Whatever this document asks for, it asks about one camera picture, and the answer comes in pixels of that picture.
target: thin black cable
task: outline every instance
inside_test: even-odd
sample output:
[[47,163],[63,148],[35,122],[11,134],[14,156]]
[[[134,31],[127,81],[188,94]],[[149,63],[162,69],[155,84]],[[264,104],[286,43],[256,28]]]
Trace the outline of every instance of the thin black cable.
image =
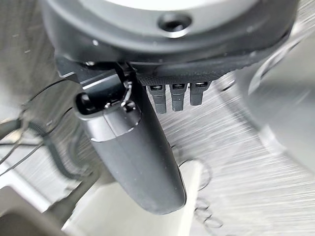
[[27,154],[25,157],[23,157],[21,160],[19,160],[17,163],[15,163],[13,166],[6,169],[3,173],[0,174],[0,177],[4,174],[8,173],[9,171],[13,170],[17,166],[19,166],[21,163],[23,163],[25,160],[27,160],[30,156],[32,156],[38,149],[40,149],[43,146],[43,143],[40,143],[37,145],[29,154]]
[[0,165],[11,156],[11,154],[15,151],[15,149],[19,147],[19,144],[17,142],[15,142],[13,145],[14,145],[13,148],[11,148],[11,150],[0,160]]
[[56,124],[51,130],[49,130],[49,131],[47,132],[47,134],[51,134],[52,132],[54,132],[55,129],[57,129],[58,126],[61,124],[62,120],[65,118],[65,116],[67,115],[67,113],[68,113],[69,111],[71,111],[72,109],[73,109],[72,107],[68,108],[68,109],[62,114],[62,116],[59,118],[59,120],[57,121],[57,124]]
[[[0,146],[12,146],[14,143],[0,143]],[[19,144],[19,147],[36,147],[38,144],[25,144],[21,143]]]
[[202,160],[200,158],[187,159],[187,160],[183,161],[181,164],[179,164],[178,167],[181,167],[184,163],[189,162],[189,161],[198,161],[198,162],[200,162],[203,165],[203,167],[205,168],[205,170],[208,172],[209,177],[208,177],[207,182],[198,189],[198,191],[201,191],[202,189],[207,187],[209,185],[209,183],[211,182],[211,180],[212,180],[211,168],[204,160]]
[[64,82],[64,81],[69,81],[69,80],[67,80],[67,79],[58,80],[58,81],[56,81],[56,82],[54,82],[54,83],[52,83],[52,84],[46,86],[45,88],[43,88],[42,90],[40,90],[39,92],[37,92],[33,97],[31,97],[31,98],[28,100],[27,103],[32,102],[36,97],[38,97],[41,93],[43,93],[44,91],[46,91],[46,90],[49,89],[50,87],[52,87],[52,86],[54,86],[54,85],[57,85],[57,84],[59,84],[59,83],[61,83],[61,82]]
[[[212,170],[211,170],[210,166],[206,163],[206,161],[204,161],[203,159],[200,159],[200,158],[187,159],[187,160],[183,161],[182,163],[180,163],[178,165],[178,167],[181,167],[184,163],[190,162],[190,161],[200,162],[209,174],[209,178],[208,178],[207,182],[198,189],[198,191],[201,191],[202,189],[207,187],[209,185],[209,183],[211,182]],[[199,203],[201,203],[201,206],[198,206],[198,203],[196,203],[195,210],[194,210],[194,216],[196,217],[197,221],[200,222],[204,226],[206,231],[214,236],[216,234],[212,231],[212,229],[213,228],[216,228],[216,229],[221,228],[224,225],[224,222],[222,220],[220,220],[219,218],[216,218],[213,216],[213,212],[210,209],[210,203],[206,199],[197,198],[197,202],[198,201],[199,201]]]

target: curved black housing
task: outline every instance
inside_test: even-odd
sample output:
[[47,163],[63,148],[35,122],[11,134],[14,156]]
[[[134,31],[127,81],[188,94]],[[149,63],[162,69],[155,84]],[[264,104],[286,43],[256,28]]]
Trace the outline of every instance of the curved black housing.
[[171,213],[186,203],[180,171],[146,90],[136,82],[130,100],[137,109],[125,113],[118,103],[85,115],[76,99],[76,115],[99,157],[130,197],[151,213]]

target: round hole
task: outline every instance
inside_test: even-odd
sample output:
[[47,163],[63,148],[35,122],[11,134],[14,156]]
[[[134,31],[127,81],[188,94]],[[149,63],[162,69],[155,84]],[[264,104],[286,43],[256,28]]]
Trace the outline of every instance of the round hole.
[[189,16],[182,14],[165,14],[158,21],[158,27],[167,33],[169,37],[181,37],[188,31],[192,20]]

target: black plastic part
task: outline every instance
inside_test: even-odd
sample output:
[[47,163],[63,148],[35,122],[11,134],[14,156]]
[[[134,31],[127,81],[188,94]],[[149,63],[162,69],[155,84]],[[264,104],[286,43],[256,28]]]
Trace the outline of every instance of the black plastic part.
[[217,29],[176,39],[125,31],[86,10],[77,0],[41,2],[48,35],[58,53],[68,59],[160,64],[269,48],[291,28],[299,0],[260,0]]
[[190,84],[190,104],[192,106],[199,106],[202,104],[203,92],[209,88],[210,84],[211,81]]
[[[105,137],[104,142],[95,142],[89,135],[91,143],[113,177],[141,207],[154,214],[168,214],[186,203],[181,174],[144,87],[134,82],[130,100],[141,111],[137,125],[121,135],[114,132],[114,138]],[[104,110],[96,119],[106,122],[104,114],[116,111],[115,107]],[[87,122],[81,115],[78,117]]]
[[83,63],[130,62],[140,83],[150,86],[212,81],[264,59],[288,38],[299,0],[260,0],[217,29],[176,39],[119,29],[77,0],[41,2],[57,54]]
[[153,97],[153,101],[158,114],[166,113],[166,96],[165,85],[148,86],[149,93]]
[[125,87],[115,69],[106,69],[105,66],[87,66],[85,64],[70,61],[64,57],[55,56],[56,66],[60,77],[80,83],[87,99],[82,96],[83,103],[89,103],[93,111],[103,109],[106,103],[112,103],[121,99]]
[[187,89],[187,84],[173,84],[169,86],[172,95],[172,109],[175,112],[184,109],[184,97]]

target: black clip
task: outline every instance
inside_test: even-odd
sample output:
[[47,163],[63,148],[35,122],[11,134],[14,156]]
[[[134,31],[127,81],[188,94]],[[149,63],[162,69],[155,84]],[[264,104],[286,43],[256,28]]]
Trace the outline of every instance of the black clip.
[[184,109],[184,97],[187,84],[172,84],[169,86],[172,95],[173,111],[178,112]]
[[203,92],[209,88],[210,84],[211,81],[190,84],[190,104],[192,106],[201,105]]
[[158,114],[166,113],[165,85],[148,86]]

